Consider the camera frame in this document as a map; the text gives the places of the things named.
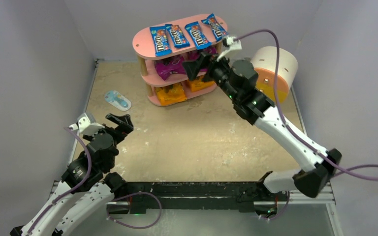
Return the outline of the blue m&m's candy pack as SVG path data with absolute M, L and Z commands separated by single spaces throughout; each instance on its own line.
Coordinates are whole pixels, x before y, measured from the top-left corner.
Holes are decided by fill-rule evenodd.
M 217 42 L 222 40 L 224 37 L 228 35 L 225 28 L 216 19 L 214 13 L 211 13 L 209 16 L 207 16 L 206 19 L 201 20 L 201 22 L 205 25 L 210 26 L 211 31 Z
M 175 48 L 181 49 L 190 46 L 179 25 L 165 24 L 165 28 L 169 32 Z
M 203 50 L 212 45 L 207 37 L 203 34 L 201 26 L 197 21 L 185 25 L 185 30 L 190 35 L 197 50 Z

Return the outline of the orange gummy candy bag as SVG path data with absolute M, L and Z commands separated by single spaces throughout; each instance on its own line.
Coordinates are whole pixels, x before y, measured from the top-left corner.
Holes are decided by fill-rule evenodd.
M 185 85 L 190 89 L 191 92 L 200 91 L 206 89 L 215 84 L 214 81 L 203 81 L 204 75 L 196 77 L 194 80 L 186 80 Z
M 169 106 L 187 100 L 181 83 L 175 83 L 165 87 L 156 87 L 155 94 L 162 106 Z

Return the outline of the purple grape candy bag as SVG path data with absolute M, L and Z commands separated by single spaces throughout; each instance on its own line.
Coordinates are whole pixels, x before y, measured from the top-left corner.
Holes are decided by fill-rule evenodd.
M 172 56 L 154 62 L 157 74 L 166 81 L 172 74 L 186 74 L 183 67 L 185 58 L 183 56 Z
M 209 46 L 202 50 L 194 50 L 187 53 L 187 60 L 196 60 L 198 59 L 199 55 L 201 53 L 207 53 L 207 54 L 216 54 L 217 50 L 215 46 Z

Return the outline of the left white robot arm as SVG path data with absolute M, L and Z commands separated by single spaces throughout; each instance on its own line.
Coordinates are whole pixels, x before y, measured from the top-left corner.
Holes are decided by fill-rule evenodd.
M 11 236 L 68 236 L 125 186 L 126 181 L 110 171 L 119 154 L 117 145 L 134 126 L 129 114 L 107 114 L 105 118 L 116 127 L 97 123 L 87 112 L 66 127 L 84 150 L 68 165 L 36 216 L 27 224 L 13 228 Z

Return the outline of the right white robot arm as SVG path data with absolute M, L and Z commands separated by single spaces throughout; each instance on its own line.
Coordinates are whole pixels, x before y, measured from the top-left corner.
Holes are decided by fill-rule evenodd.
M 339 163 L 341 153 L 335 148 L 327 150 L 289 124 L 277 105 L 256 89 L 258 73 L 249 61 L 230 63 L 226 58 L 219 59 L 217 54 L 201 53 L 196 60 L 185 61 L 182 66 L 189 80 L 206 68 L 203 80 L 215 82 L 230 98 L 240 118 L 272 137 L 300 166 L 300 170 L 268 172 L 258 181 L 260 187 L 269 193 L 298 190 L 310 198 L 318 196 L 336 171 L 329 161 Z

